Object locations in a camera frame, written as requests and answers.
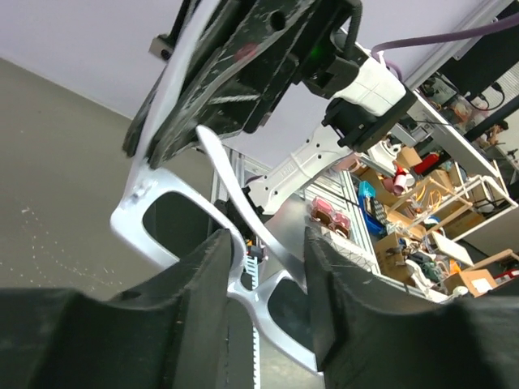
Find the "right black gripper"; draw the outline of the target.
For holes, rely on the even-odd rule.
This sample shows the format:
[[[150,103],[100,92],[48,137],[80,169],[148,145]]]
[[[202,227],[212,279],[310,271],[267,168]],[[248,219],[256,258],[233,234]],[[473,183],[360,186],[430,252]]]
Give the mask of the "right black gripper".
[[[355,43],[359,1],[238,2],[239,24],[154,135],[152,168],[195,143],[198,125],[223,137],[255,132],[291,84],[330,98],[368,59]]]

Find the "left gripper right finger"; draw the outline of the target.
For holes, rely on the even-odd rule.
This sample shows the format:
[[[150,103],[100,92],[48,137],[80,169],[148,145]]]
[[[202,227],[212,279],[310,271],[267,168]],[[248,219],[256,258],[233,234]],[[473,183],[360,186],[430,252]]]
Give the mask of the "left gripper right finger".
[[[307,229],[313,350],[328,388],[515,388],[518,299],[438,304],[386,283]]]

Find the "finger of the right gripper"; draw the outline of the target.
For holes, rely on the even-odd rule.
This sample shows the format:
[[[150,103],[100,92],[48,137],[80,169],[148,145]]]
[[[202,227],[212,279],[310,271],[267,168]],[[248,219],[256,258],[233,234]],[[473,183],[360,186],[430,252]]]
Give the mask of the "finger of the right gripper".
[[[239,24],[238,1],[182,1],[167,33],[174,51],[132,120],[123,151],[143,154],[180,96]]]

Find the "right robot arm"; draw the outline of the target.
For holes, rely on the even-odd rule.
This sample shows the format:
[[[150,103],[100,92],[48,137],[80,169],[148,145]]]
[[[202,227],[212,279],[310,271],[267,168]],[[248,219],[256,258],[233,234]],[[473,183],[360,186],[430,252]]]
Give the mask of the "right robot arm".
[[[284,165],[246,189],[272,215],[285,199],[349,152],[377,144],[415,95],[357,45],[359,1],[184,1],[161,75],[133,119],[123,150],[125,191],[196,143],[195,128],[251,134],[292,84],[328,100],[321,127]]]

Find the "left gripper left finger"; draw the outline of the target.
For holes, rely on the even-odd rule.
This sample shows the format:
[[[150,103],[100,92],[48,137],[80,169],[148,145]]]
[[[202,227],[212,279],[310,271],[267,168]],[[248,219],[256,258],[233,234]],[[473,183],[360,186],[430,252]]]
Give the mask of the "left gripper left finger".
[[[4,388],[213,388],[233,253],[221,229],[110,301],[73,289],[1,291]]]

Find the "white sunglasses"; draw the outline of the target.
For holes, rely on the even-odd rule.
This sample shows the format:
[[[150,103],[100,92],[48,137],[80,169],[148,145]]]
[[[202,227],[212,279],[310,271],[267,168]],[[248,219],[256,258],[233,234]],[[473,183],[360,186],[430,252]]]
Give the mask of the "white sunglasses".
[[[131,170],[119,205],[114,210],[110,225],[112,230],[135,251],[159,267],[168,267],[177,262],[174,254],[161,246],[145,229],[143,218],[153,203],[165,194],[180,195],[192,201],[222,227],[227,228],[234,244],[233,263],[229,270],[227,293],[242,303],[252,322],[273,346],[287,357],[310,372],[316,372],[315,355],[299,342],[286,334],[272,319],[268,312],[268,299],[277,284],[283,279],[293,280],[299,287],[305,288],[306,277],[302,261],[291,254],[264,226],[247,201],[234,170],[221,144],[223,136],[217,135],[211,128],[198,125],[195,127],[196,142],[201,142],[214,169],[218,172],[229,196],[252,232],[268,247],[283,266],[283,271],[271,277],[256,289],[250,291],[242,286],[241,274],[247,261],[245,242],[233,225],[216,207],[201,194],[193,190],[182,179],[163,168],[163,164],[154,169],[148,163],[147,146],[143,154],[129,156]]]

